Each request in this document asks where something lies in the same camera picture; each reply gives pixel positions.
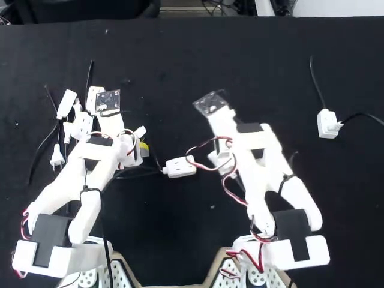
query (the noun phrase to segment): power cord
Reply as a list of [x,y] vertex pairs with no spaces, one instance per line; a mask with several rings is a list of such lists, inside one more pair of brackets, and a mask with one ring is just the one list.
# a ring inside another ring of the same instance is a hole
[[72,281],[71,283],[66,284],[66,285],[64,285],[64,286],[60,286],[60,287],[58,287],[58,288],[66,288],[66,287],[68,287],[68,286],[71,286],[72,284],[74,284],[74,283],[80,278],[80,275],[81,275],[81,274],[82,274],[82,273],[79,272],[79,276],[77,276],[77,278],[76,278],[74,281]]
[[313,85],[316,88],[317,95],[322,103],[323,109],[319,112],[317,115],[317,129],[319,131],[319,137],[320,138],[327,138],[327,139],[334,139],[338,136],[338,132],[341,127],[344,126],[344,124],[348,123],[352,119],[355,119],[360,116],[365,116],[368,118],[371,118],[375,120],[377,123],[379,123],[381,126],[384,127],[384,121],[381,120],[380,118],[364,113],[364,112],[357,112],[355,114],[352,114],[348,116],[345,120],[343,121],[337,121],[336,113],[334,111],[330,111],[326,108],[325,105],[325,100],[322,95],[322,92],[319,88],[319,84],[316,80],[316,77],[314,75],[314,69],[313,69],[313,56],[310,57],[310,71],[311,71],[311,77],[313,81]]
[[322,92],[321,92],[321,90],[319,88],[319,83],[317,82],[316,77],[314,75],[314,71],[313,71],[313,56],[312,55],[311,55],[311,58],[310,58],[310,71],[311,71],[312,82],[313,82],[314,87],[316,88],[317,95],[319,96],[319,99],[320,99],[320,102],[322,103],[323,109],[326,109],[325,100],[324,100],[323,94],[322,94]]
[[94,68],[94,61],[91,60],[91,63],[89,63],[89,68],[88,68],[88,75],[86,77],[84,110],[86,110],[86,100],[88,98],[88,89],[89,89],[89,84],[91,82],[93,68]]
[[37,163],[37,159],[38,159],[38,155],[40,153],[41,147],[43,147],[43,145],[51,138],[51,136],[57,130],[58,126],[59,126],[59,121],[56,121],[54,128],[51,130],[51,132],[47,135],[47,137],[45,137],[44,140],[38,146],[38,148],[34,154],[33,160],[32,160],[31,168],[29,169],[28,185],[31,184],[32,177],[35,173],[35,167],[36,167],[36,163]]

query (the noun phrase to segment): white connector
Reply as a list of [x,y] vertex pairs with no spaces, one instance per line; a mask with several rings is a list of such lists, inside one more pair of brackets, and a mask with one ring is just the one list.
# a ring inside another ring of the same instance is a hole
[[320,138],[336,138],[343,125],[341,122],[337,122],[336,114],[333,111],[323,109],[317,114],[317,129]]
[[77,94],[69,89],[65,90],[64,96],[62,97],[62,100],[60,102],[57,118],[61,120],[62,118],[65,118],[68,116],[72,109],[72,105],[76,99]]
[[[187,157],[188,160],[194,162],[192,155]],[[169,178],[185,177],[196,174],[196,167],[188,163],[185,157],[179,157],[168,160],[166,166],[163,168],[163,173],[167,174]]]
[[137,138],[141,139],[146,133],[146,128],[144,126],[140,126],[134,134],[136,135]]
[[60,152],[60,144],[55,144],[53,147],[53,154],[50,159],[50,164],[53,167],[53,171],[55,171],[55,167],[58,165],[60,165],[60,168],[62,168],[62,165],[64,163],[65,163],[64,157]]
[[62,125],[64,127],[64,144],[69,144],[71,141],[73,123],[63,122]]
[[80,101],[78,98],[76,98],[74,104],[73,104],[73,110],[74,110],[74,116],[78,117],[80,112],[83,110],[83,106],[80,104]]

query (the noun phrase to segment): black background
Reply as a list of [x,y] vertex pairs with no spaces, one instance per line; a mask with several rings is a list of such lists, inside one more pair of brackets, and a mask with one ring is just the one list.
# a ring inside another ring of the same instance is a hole
[[[321,109],[310,78],[314,55],[327,105],[339,118],[384,118],[383,18],[170,19],[0,27],[0,253],[5,287],[53,287],[57,279],[17,280],[11,251],[20,213],[54,178],[52,145],[25,183],[33,153],[54,125],[44,94],[84,97],[92,84],[121,89],[125,126],[146,125],[162,160],[212,136],[191,103],[225,88],[245,122],[267,122],[323,215],[328,266],[289,271],[299,287],[379,287],[383,220],[383,127],[369,119],[319,139]],[[149,176],[116,181],[106,196],[106,236],[143,285],[201,283],[217,250],[248,233],[244,208],[219,175]]]

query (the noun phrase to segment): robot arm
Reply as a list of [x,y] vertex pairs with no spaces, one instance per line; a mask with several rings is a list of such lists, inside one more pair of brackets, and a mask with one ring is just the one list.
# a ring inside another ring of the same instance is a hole
[[[112,139],[94,135],[102,133],[91,133],[78,142],[61,173],[28,206],[28,230],[32,237],[18,241],[14,269],[64,277],[106,262],[102,239],[89,233],[100,212],[100,191],[118,168],[138,166],[143,161],[137,133],[128,131],[131,135],[120,133]],[[72,200],[81,201],[74,219],[52,215]],[[112,245],[107,244],[111,254]]]
[[[235,111],[221,95],[222,91],[212,92],[194,102],[194,106],[207,118],[216,136],[232,139],[231,147],[226,146],[225,140],[217,140],[216,149],[208,158],[220,167],[232,154],[235,156],[245,188],[248,217],[261,231],[259,236],[275,237],[262,248],[264,260],[278,269],[327,264],[329,252],[325,238],[310,235],[321,228],[321,213],[304,183],[293,174],[276,135],[268,124],[238,123]],[[228,173],[232,163],[220,167],[220,174]],[[265,202],[267,191],[280,193],[294,210],[271,213]],[[246,241],[242,238],[235,241],[233,249],[246,249],[257,259],[260,242],[254,240],[252,236]]]

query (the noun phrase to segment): cable connector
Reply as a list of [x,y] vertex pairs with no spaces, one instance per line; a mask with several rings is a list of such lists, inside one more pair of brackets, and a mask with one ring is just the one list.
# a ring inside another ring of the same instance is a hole
[[53,171],[55,171],[55,167],[60,165],[60,168],[62,168],[62,165],[65,163],[64,157],[62,156],[60,152],[60,144],[55,144],[53,147],[53,154],[50,159],[50,164],[53,167]]
[[73,110],[74,110],[74,116],[78,117],[80,112],[83,110],[83,106],[80,104],[80,101],[78,98],[76,98],[74,104],[73,104]]
[[[194,162],[192,155],[187,156],[190,162]],[[196,167],[188,163],[186,157],[168,160],[163,168],[163,173],[169,178],[185,177],[196,174]]]
[[64,127],[64,144],[69,144],[71,141],[73,123],[63,122],[62,125]]
[[337,122],[336,114],[333,111],[323,109],[317,114],[317,129],[320,138],[336,138],[343,125],[341,122]]

